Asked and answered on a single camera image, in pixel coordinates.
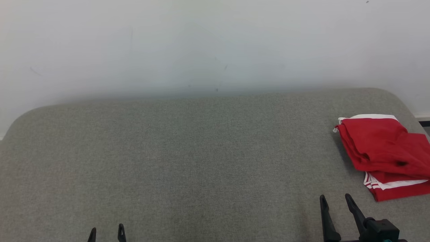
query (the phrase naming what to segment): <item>baseboard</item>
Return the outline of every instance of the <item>baseboard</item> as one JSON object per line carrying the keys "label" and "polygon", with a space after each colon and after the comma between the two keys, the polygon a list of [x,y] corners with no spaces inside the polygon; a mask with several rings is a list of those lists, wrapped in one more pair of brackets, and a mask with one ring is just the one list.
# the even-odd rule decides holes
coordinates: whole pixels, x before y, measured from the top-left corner
{"label": "baseboard", "polygon": [[430,121],[430,113],[414,115],[415,118],[419,121]]}
{"label": "baseboard", "polygon": [[421,126],[430,127],[430,121],[420,121]]}

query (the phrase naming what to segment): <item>red cloth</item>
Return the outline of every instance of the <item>red cloth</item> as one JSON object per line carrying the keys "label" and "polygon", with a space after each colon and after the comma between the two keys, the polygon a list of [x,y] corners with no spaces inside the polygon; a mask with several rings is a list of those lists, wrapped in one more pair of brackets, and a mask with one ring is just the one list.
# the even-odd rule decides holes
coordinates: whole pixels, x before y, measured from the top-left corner
{"label": "red cloth", "polygon": [[412,197],[430,193],[430,181],[425,183],[415,184],[411,186],[401,186],[391,189],[382,190],[380,188],[369,188],[373,197],[377,202],[382,202],[391,199],[399,199],[405,197]]}
{"label": "red cloth", "polygon": [[[381,183],[430,179],[430,144],[392,118],[343,119],[336,126],[354,167]],[[377,201],[430,193],[430,182],[369,189]]]}

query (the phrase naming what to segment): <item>white stripe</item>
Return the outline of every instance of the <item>white stripe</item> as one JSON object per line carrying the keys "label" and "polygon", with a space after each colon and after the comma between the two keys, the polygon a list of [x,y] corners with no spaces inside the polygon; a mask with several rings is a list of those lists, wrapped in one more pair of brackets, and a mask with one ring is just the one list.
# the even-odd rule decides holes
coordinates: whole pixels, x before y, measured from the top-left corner
{"label": "white stripe", "polygon": [[385,190],[385,189],[391,189],[391,188],[396,188],[401,186],[412,186],[420,183],[425,183],[426,181],[428,180],[393,181],[393,182],[382,183],[378,181],[374,176],[366,172],[366,176],[364,178],[363,184],[366,187],[371,186],[372,188],[381,188],[382,190]]}
{"label": "white stripe", "polygon": [[376,118],[376,119],[391,118],[391,119],[397,120],[397,118],[394,117],[394,115],[387,115],[387,114],[359,114],[359,115],[352,116],[351,118],[338,118],[338,120],[339,120],[339,124],[342,124],[342,120],[344,119],[356,119],[356,118]]}

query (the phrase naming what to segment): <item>wall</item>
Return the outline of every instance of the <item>wall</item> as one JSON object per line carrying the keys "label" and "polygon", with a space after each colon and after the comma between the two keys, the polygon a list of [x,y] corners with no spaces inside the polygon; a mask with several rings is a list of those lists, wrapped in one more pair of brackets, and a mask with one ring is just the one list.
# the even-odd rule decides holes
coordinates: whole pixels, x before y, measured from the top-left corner
{"label": "wall", "polygon": [[0,136],[39,106],[139,96],[380,87],[430,114],[428,9],[426,0],[2,0]]}

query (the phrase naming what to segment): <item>gray fabric surface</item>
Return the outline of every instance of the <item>gray fabric surface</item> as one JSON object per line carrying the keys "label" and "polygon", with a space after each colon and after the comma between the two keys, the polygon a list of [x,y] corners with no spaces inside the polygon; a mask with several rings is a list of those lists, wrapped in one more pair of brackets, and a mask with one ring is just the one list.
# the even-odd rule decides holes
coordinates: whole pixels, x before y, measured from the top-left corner
{"label": "gray fabric surface", "polygon": [[325,194],[343,240],[344,195],[409,242],[430,238],[429,195],[376,203],[332,129],[393,114],[378,89],[50,106],[18,118],[0,146],[0,241],[322,241]]}

